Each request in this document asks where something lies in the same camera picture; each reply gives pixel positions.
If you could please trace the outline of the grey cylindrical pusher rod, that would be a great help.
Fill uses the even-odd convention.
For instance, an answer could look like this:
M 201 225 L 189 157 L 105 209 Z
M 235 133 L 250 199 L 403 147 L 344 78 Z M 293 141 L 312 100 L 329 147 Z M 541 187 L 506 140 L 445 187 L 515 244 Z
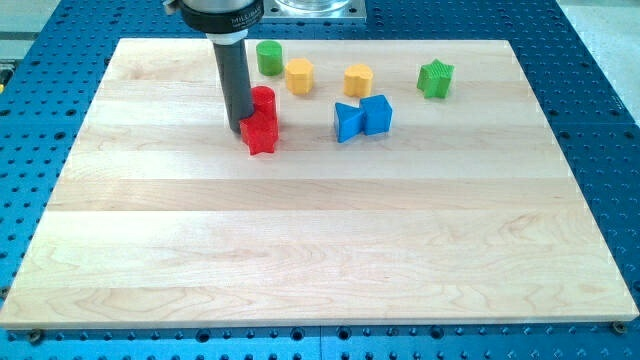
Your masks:
M 254 113 L 245 42 L 214 44 L 213 47 L 229 127 L 234 133 L 240 133 L 240 121 Z

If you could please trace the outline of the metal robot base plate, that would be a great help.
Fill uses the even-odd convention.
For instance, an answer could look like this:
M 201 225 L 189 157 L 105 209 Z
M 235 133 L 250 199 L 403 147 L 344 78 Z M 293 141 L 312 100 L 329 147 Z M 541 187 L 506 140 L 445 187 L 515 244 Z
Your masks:
M 265 0 L 268 23 L 364 23 L 365 0 Z

